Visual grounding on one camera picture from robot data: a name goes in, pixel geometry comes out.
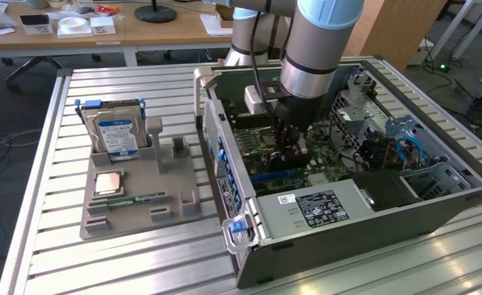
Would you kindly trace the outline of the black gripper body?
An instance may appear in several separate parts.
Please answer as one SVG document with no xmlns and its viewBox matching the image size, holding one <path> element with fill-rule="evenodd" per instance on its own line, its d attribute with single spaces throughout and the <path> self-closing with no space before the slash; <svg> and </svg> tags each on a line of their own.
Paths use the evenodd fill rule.
<svg viewBox="0 0 482 295">
<path fill-rule="evenodd" d="M 277 128 L 295 128 L 301 132 L 306 132 L 316 121 L 322 105 L 322 97 L 299 98 L 286 96 L 278 99 L 274 116 L 278 119 Z"/>
</svg>

